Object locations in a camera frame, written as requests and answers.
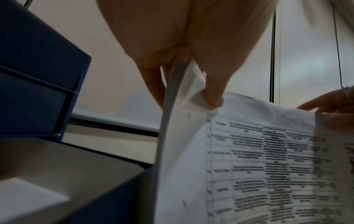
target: white paper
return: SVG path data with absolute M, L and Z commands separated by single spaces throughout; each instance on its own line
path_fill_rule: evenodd
M 326 116 L 233 93 L 208 109 L 195 66 L 164 108 L 155 224 L 353 222 L 352 138 Z

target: hand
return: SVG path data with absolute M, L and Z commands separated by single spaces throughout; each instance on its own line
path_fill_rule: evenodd
M 336 131 L 354 130 L 354 87 L 345 87 L 317 97 L 298 107 L 303 110 L 318 108 L 316 113 L 342 113 L 325 121 L 324 125 Z
M 194 59 L 207 74 L 205 96 L 223 92 L 275 12 L 277 0 L 97 0 L 124 51 L 135 61 L 160 106 L 176 58 Z

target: paper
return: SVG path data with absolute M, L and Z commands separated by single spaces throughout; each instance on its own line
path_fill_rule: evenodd
M 208 109 L 195 66 L 164 108 L 155 224 L 353 222 L 352 138 L 326 115 L 237 94 Z

